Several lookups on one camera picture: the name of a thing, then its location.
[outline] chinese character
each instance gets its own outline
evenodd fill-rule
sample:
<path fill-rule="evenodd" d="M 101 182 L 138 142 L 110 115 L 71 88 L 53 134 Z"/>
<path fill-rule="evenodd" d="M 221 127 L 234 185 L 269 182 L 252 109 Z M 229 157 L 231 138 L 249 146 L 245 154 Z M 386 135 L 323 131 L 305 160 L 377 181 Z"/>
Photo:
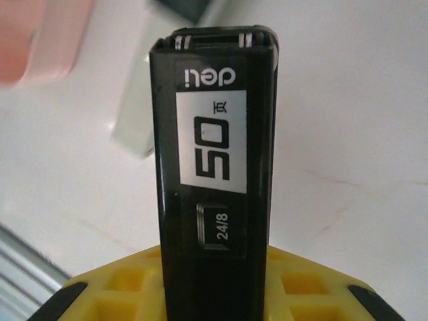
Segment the chinese character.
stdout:
<path fill-rule="evenodd" d="M 227 110 L 226 110 L 226 103 L 227 102 L 216 102 L 216 101 L 213 101 L 214 114 L 216 112 L 227 112 Z"/>

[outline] pink container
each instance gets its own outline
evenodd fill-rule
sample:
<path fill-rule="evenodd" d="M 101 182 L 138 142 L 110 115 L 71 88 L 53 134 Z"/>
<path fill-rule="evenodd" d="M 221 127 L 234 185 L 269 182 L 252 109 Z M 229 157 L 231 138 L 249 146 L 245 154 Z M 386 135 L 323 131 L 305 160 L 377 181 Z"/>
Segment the pink container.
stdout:
<path fill-rule="evenodd" d="M 91 8 L 92 0 L 0 0 L 0 85 L 66 75 Z"/>

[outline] black rubber pad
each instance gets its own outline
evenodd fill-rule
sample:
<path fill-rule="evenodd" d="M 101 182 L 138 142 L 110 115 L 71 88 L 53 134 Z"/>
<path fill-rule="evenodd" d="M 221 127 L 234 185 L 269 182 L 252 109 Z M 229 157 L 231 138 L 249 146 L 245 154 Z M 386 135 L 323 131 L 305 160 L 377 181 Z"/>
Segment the black rubber pad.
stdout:
<path fill-rule="evenodd" d="M 87 283 L 79 282 L 62 288 L 33 314 L 28 321 L 58 321 L 85 290 Z"/>
<path fill-rule="evenodd" d="M 348 286 L 348 289 L 376 321 L 405 321 L 377 293 L 360 286 Z"/>

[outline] white label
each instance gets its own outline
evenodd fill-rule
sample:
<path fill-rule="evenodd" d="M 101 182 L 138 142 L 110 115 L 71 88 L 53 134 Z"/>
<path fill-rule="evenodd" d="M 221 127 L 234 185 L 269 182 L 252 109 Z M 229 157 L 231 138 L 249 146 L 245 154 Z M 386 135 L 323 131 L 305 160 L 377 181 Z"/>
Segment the white label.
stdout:
<path fill-rule="evenodd" d="M 177 92 L 180 182 L 247 193 L 247 92 Z"/>

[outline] white table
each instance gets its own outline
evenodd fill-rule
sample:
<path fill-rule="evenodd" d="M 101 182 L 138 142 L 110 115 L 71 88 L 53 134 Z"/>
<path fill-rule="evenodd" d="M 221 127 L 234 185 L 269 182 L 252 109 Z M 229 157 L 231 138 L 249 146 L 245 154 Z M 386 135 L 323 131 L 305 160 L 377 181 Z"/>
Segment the white table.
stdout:
<path fill-rule="evenodd" d="M 154 158 L 110 140 L 145 15 L 98 1 L 67 78 L 0 91 L 0 222 L 72 275 L 158 243 Z M 224 23 L 280 39 L 270 243 L 428 320 L 428 2 L 233 1 Z"/>

